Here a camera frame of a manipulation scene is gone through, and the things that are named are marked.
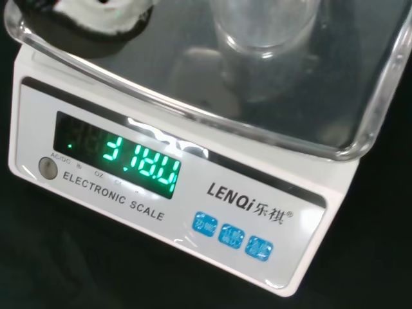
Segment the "transparent lid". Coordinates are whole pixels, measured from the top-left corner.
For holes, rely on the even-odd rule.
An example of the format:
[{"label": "transparent lid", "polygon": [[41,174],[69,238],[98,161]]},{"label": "transparent lid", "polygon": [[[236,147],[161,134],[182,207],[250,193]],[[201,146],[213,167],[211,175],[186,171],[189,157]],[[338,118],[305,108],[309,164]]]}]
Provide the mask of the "transparent lid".
[{"label": "transparent lid", "polygon": [[410,0],[161,0],[140,35],[96,59],[44,41],[12,0],[5,21],[19,42],[181,117],[345,161],[377,137],[412,48],[411,8]]}]

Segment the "green led digits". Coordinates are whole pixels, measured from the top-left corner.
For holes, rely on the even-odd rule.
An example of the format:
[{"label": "green led digits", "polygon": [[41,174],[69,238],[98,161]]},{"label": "green led digits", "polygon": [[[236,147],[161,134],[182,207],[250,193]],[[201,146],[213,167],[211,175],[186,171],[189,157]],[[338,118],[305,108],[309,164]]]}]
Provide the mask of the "green led digits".
[{"label": "green led digits", "polygon": [[110,155],[110,154],[105,154],[105,155],[103,156],[103,158],[105,158],[106,160],[109,160],[109,161],[116,160],[116,159],[117,159],[117,156],[118,156],[118,153],[119,153],[119,147],[122,145],[122,142],[123,142],[123,138],[121,138],[121,137],[118,137],[118,138],[117,138],[116,143],[108,142],[106,145],[107,145],[108,147],[114,149],[114,150],[113,150],[112,155]]},{"label": "green led digits", "polygon": [[[153,159],[148,158],[150,153],[154,154]],[[156,178],[156,176],[153,176],[153,174],[155,173],[155,169],[157,167],[156,163],[159,161],[159,158],[160,158],[160,153],[156,153],[153,150],[151,151],[148,148],[144,149],[143,158],[142,158],[142,161],[140,161],[139,167],[138,167],[139,173],[147,177],[152,176],[153,178]]]},{"label": "green led digits", "polygon": [[182,167],[181,162],[171,156],[61,112],[57,113],[53,147],[66,156],[168,199],[173,196]]}]

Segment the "dark surface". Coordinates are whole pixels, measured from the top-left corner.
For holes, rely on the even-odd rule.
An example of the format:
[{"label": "dark surface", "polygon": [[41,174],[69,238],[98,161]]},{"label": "dark surface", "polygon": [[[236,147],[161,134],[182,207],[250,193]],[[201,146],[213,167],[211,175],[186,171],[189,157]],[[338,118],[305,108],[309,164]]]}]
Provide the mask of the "dark surface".
[{"label": "dark surface", "polygon": [[303,284],[282,299],[12,176],[17,46],[3,30],[0,43],[0,308],[410,307],[412,65]]}]

